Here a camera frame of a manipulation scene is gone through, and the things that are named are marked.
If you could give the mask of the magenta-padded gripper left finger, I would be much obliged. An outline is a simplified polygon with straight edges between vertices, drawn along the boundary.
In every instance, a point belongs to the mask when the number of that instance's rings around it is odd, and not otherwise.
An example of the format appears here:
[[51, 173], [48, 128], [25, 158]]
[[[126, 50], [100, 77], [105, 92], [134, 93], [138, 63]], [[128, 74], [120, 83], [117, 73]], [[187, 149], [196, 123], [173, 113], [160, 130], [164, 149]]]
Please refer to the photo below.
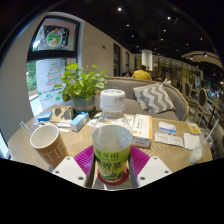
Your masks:
[[94, 179], [95, 160], [92, 146], [82, 150], [75, 157], [67, 156], [52, 171], [65, 180], [81, 187], [91, 188]]

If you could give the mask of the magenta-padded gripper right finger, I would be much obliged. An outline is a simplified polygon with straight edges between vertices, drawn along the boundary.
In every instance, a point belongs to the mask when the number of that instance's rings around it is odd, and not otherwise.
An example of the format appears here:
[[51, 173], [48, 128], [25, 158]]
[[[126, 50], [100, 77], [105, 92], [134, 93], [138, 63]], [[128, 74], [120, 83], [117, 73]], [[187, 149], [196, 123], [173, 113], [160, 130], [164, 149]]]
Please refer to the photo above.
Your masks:
[[150, 157], [134, 146], [130, 149], [128, 163], [133, 188], [146, 186], [172, 173], [158, 156]]

